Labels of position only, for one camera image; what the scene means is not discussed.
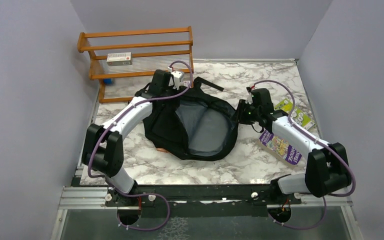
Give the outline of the purple treehouse book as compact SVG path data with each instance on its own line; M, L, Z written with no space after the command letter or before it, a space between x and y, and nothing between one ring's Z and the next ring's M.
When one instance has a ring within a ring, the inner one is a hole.
M260 137L259 142L261 147L273 155L276 159L283 161L287 165L296 166L303 158L301 153L297 151L286 140L264 130Z

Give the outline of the black student backpack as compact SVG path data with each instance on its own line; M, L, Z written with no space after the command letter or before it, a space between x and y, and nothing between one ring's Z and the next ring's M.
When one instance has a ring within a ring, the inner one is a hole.
M223 88L202 77L183 95L152 104L143 120L145 136L156 148L181 160L218 161L235 147L239 124L232 120L235 108L205 93L202 85Z

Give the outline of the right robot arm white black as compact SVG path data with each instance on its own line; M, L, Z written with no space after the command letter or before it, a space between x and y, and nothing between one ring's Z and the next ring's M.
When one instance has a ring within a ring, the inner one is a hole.
M351 186L355 190L345 147L317 138L295 123L283 110L276 110L266 88L248 87L249 98L241 99L233 119L243 125L258 124L263 132L286 140L293 150L306 158L305 173L285 175L270 182L269 199L280 204L289 194L311 194L317 198L333 196Z

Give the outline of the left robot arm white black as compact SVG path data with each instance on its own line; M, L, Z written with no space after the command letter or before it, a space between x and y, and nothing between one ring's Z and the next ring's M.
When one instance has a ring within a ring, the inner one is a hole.
M181 70L156 70L151 82L138 90L125 108L105 123L92 123L86 130L81 161L87 166L88 176L104 178L124 205L137 200L137 182L123 167L124 140L151 115L154 102L175 100L190 88L184 85L184 76Z

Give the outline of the small red white box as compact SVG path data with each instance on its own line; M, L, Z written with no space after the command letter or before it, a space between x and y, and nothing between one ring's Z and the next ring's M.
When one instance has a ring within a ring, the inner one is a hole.
M192 83L190 80L185 80L183 83L185 87L192 86Z

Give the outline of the green comic book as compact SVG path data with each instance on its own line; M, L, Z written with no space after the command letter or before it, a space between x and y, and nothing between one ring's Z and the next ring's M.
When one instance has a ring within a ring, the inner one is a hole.
M285 98L281 100L278 104L274 106L275 110L283 110L286 113L290 113L292 110L293 103L288 99ZM294 122L299 124L301 127L303 127L306 130L311 130L316 126L316 123L308 116L305 114L305 112L298 107L295 107L292 111L291 117Z

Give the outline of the white red box on shelf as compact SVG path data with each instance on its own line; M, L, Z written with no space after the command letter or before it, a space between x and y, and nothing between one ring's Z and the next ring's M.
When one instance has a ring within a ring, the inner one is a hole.
M119 52L107 54L106 63L108 66L129 66L132 65L131 52Z

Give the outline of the blue object under shelf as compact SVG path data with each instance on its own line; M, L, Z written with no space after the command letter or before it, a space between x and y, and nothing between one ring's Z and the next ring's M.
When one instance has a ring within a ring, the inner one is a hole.
M112 85L113 84L113 80L111 78L105 78L105 79L103 79L103 82L106 85Z

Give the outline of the wooden shelf rack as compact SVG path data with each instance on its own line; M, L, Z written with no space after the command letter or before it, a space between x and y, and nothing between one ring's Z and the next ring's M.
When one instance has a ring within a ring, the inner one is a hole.
M93 45L90 39L104 38L119 38L127 36L146 36L146 35L168 35L188 33L188 39L160 41L160 42L142 42L142 43L123 43L123 44L105 44ZM153 75L156 69L167 69L164 65L170 64L172 61L181 60L191 68L193 64L192 47L194 44L193 31L191 26L176 27L176 28L157 28L157 29L141 29L128 31L110 31L110 32L81 32L77 41L77 50L79 53L88 52L90 58L90 67L88 76L90 80L99 82L98 102L101 104L112 104L128 102L132 99L130 96L106 98L105 79L120 79L145 77ZM110 55L120 56L122 50L133 50L140 48L162 48L162 47L177 47L187 46L187 49L157 51L157 52L141 52L131 53L127 57L127 61L131 64L122 63L120 65L107 64L107 58Z

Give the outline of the copper orange pen case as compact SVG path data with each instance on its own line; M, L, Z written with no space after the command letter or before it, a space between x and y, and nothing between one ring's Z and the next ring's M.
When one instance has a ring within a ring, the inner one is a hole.
M162 152L162 153L169 153L169 151L167 151L164 148L156 148L156 150L159 151L159 152Z

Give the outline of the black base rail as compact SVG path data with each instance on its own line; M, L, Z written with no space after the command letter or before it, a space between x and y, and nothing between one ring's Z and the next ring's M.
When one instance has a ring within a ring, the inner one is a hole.
M143 218L171 217L266 217L268 209L301 204L293 194L274 196L269 184L140 184L137 197L126 197L109 189L105 206L119 213Z

